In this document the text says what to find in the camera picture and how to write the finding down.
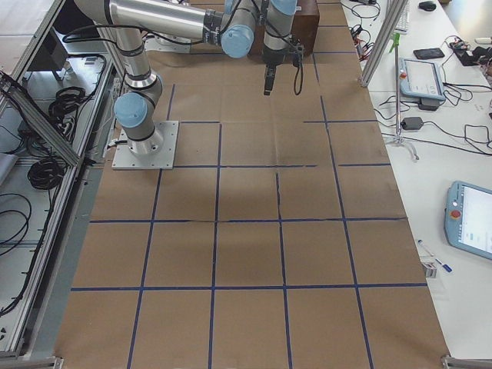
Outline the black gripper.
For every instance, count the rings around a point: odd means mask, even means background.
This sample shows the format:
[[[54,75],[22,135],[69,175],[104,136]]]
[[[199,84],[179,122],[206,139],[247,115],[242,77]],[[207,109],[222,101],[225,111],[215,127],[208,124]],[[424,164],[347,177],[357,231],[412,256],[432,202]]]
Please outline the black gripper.
[[[275,69],[279,65],[284,63],[286,55],[288,54],[287,49],[273,50],[270,48],[264,48],[262,50],[262,60],[265,64],[264,73],[264,95],[269,96],[272,93],[275,80]]]

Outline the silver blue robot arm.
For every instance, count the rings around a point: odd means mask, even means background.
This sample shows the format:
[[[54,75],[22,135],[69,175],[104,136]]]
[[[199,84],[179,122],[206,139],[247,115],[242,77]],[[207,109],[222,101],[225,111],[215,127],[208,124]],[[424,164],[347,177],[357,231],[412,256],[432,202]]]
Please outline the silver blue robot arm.
[[[221,11],[201,9],[180,1],[77,1],[77,8],[94,22],[101,40],[112,45],[121,63],[128,92],[114,106],[127,153],[155,158],[173,151],[174,124],[153,119],[163,81],[148,61],[158,46],[187,52],[193,45],[219,47],[231,58],[243,58],[254,44],[257,27],[264,26],[264,94],[274,87],[276,70],[286,58],[297,69],[294,93],[304,82],[301,42],[292,33],[296,1],[226,1]]]

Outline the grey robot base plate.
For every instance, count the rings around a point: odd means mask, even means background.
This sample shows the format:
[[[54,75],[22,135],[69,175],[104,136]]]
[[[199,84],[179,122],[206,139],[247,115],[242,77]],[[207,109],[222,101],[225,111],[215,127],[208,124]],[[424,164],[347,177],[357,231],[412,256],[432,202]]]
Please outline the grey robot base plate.
[[[115,170],[171,170],[174,167],[178,121],[157,121],[154,134],[145,141],[132,141],[121,131],[113,157]]]

